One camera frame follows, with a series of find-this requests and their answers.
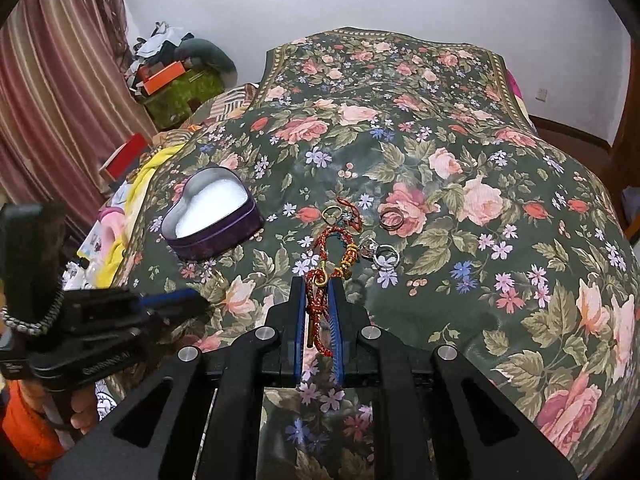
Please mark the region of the purple heart-shaped tin box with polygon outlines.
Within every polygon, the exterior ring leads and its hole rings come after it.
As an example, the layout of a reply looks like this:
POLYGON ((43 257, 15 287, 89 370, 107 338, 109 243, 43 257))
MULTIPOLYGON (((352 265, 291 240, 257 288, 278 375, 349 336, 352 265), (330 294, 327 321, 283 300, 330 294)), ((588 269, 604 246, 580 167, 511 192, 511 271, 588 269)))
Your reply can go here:
POLYGON ((206 260, 235 248, 265 224, 253 195, 230 169, 196 172, 164 215, 160 234, 182 260, 206 260))

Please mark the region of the red white box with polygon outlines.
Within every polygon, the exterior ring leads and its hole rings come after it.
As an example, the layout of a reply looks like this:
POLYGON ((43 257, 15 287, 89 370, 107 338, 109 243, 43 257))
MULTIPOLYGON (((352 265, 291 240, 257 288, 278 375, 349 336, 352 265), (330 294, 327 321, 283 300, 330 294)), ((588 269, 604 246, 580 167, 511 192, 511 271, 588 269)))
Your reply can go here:
POLYGON ((148 140, 143 134, 133 134, 107 157, 99 169, 99 175, 107 182, 118 180, 148 146, 148 140))

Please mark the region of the floral green bedspread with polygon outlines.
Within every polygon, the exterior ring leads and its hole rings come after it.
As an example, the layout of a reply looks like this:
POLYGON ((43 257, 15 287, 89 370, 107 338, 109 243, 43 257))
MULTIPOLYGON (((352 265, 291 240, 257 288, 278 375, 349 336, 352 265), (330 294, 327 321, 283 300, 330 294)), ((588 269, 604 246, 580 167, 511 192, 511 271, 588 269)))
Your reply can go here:
POLYGON ((608 191, 541 139, 498 54, 337 29, 272 49, 239 118, 203 128, 152 177, 113 286, 192 287, 202 318, 171 334, 205 351, 265 322, 290 283, 345 245, 345 284, 406 344, 452 344, 592 477, 639 401, 639 265, 608 191), (203 261, 160 234, 196 172, 232 170, 264 227, 203 261))

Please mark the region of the green cardboard box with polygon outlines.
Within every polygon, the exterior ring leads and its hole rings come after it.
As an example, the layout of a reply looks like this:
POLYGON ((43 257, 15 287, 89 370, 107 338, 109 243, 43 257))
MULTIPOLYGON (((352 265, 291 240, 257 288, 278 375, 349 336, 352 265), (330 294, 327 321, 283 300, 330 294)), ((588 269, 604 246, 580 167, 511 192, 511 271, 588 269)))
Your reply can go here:
POLYGON ((177 128, 206 101, 224 92, 216 70, 192 68, 142 101, 158 131, 177 128))

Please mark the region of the striped pink curtain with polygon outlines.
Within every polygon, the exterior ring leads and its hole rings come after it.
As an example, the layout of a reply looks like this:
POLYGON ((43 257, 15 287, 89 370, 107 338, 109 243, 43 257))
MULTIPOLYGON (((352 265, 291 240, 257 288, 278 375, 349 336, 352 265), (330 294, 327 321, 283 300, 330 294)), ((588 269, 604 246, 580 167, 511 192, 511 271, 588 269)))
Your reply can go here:
POLYGON ((63 205, 68 232, 91 229, 101 165, 156 129, 126 84, 124 0, 18 0, 1 27, 1 193, 63 205))

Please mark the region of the striped patchwork quilt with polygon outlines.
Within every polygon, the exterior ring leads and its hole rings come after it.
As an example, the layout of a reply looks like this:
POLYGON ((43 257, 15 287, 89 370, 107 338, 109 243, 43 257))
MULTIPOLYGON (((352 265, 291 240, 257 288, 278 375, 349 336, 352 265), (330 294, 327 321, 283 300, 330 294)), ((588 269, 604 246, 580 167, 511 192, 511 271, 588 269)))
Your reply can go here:
POLYGON ((253 102, 258 84, 242 84, 209 99, 176 128, 152 137, 152 148, 167 148, 190 139, 203 128, 216 127, 228 119, 239 118, 253 102))

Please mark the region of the orange shoe box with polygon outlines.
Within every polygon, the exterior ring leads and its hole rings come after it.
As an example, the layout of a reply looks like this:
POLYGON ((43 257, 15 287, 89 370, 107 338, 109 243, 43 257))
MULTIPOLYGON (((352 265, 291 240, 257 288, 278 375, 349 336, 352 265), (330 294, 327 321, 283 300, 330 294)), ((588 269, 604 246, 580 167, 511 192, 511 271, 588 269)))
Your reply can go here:
POLYGON ((185 72, 186 69, 180 61, 172 62, 167 66, 163 66, 162 64, 142 65, 138 69, 140 82, 137 84, 137 89, 141 93, 150 96, 158 90, 163 89, 170 84, 171 81, 182 76, 185 72))

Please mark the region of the pile of white clothes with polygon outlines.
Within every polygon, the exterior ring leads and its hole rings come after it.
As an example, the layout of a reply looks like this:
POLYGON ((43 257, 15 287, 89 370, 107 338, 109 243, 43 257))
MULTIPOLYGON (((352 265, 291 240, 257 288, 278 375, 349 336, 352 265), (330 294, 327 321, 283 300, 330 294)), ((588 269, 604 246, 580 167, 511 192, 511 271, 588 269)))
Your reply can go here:
POLYGON ((166 22, 156 22, 149 38, 138 37, 134 44, 134 55, 138 58, 152 58, 169 44, 178 48, 184 40, 193 39, 194 35, 183 27, 174 27, 166 22))

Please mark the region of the white wall socket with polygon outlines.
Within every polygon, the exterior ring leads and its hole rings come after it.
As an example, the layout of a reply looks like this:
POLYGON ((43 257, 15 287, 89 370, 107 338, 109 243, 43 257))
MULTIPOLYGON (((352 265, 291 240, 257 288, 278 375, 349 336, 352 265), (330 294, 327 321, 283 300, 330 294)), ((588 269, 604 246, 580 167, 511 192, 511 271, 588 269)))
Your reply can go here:
POLYGON ((539 88, 536 93, 536 99, 540 102, 546 102, 548 96, 548 90, 545 88, 539 88))

